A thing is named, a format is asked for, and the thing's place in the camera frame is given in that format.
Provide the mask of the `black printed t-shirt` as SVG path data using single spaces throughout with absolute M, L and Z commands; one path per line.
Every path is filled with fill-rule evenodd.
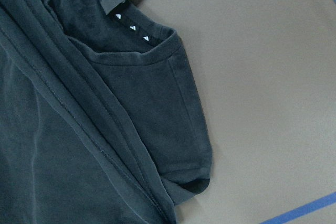
M 173 28 L 131 0 L 1 0 L 1 223 L 177 223 L 211 166 Z

